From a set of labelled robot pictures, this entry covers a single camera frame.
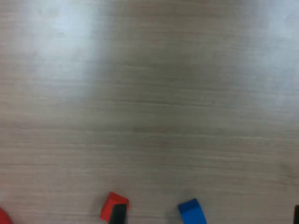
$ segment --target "table surface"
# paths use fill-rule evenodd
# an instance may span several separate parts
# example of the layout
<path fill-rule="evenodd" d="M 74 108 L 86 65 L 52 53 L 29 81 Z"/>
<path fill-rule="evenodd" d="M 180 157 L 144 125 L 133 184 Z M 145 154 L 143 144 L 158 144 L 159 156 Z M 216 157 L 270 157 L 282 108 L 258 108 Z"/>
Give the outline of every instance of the table surface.
<path fill-rule="evenodd" d="M 1 0 L 0 206 L 14 224 L 292 223 L 299 2 Z"/>

